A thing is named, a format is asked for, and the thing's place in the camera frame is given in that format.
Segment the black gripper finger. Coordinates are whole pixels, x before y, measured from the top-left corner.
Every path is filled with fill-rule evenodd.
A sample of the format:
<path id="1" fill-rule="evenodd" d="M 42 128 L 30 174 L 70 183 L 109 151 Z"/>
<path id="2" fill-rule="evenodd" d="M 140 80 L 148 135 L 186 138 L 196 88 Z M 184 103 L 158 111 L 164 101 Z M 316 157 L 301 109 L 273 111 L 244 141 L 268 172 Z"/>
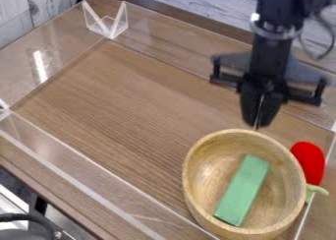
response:
<path id="1" fill-rule="evenodd" d="M 256 126 L 264 90 L 254 83 L 244 81 L 240 86 L 240 108 L 244 122 Z"/>
<path id="2" fill-rule="evenodd" d="M 260 112 L 260 126 L 266 127 L 273 122 L 284 102 L 284 93 L 276 88 L 272 83 L 265 86 L 262 94 L 261 112 Z"/>

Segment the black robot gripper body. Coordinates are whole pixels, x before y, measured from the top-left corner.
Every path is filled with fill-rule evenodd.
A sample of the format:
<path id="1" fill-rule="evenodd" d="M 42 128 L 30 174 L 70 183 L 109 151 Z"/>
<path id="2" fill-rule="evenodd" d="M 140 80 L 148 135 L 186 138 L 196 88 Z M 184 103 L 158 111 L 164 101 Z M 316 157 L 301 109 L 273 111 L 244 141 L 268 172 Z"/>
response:
<path id="1" fill-rule="evenodd" d="M 260 92 L 277 92 L 284 101 L 320 105 L 328 79 L 292 57 L 290 40 L 254 35 L 250 51 L 214 54 L 210 61 L 212 84 L 233 85 L 242 92 L 242 84 L 249 83 Z"/>

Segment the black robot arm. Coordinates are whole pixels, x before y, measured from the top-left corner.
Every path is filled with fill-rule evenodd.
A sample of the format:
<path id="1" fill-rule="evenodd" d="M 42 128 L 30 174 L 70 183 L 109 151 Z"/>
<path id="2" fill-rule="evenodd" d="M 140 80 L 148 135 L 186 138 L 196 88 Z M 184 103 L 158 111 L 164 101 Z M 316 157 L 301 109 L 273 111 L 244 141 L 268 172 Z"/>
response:
<path id="1" fill-rule="evenodd" d="M 250 15 L 252 50 L 210 57 L 209 82 L 236 88 L 242 120 L 256 129 L 270 125 L 288 101 L 314 106 L 321 103 L 330 79 L 297 62 L 292 47 L 309 17 L 320 22 L 336 43 L 336 32 L 321 16 L 330 5 L 332 0 L 257 0 Z"/>

